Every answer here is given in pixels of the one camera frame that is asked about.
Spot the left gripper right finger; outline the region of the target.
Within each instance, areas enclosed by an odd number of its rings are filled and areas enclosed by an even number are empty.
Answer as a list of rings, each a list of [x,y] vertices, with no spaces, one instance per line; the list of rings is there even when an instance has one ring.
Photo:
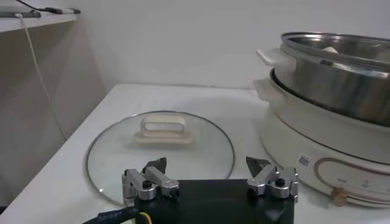
[[[247,180],[247,185],[256,197],[269,191],[275,198],[291,197],[294,201],[298,200],[299,173],[294,167],[280,170],[266,159],[249,156],[246,157],[246,164],[252,175]]]

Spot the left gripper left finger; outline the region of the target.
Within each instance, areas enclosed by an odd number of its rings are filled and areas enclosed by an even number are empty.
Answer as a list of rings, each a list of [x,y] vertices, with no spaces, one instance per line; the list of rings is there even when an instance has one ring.
[[[122,198],[131,201],[139,198],[142,201],[151,201],[157,194],[176,200],[180,197],[178,180],[165,175],[167,158],[149,161],[141,172],[136,169],[126,169],[122,174]]]

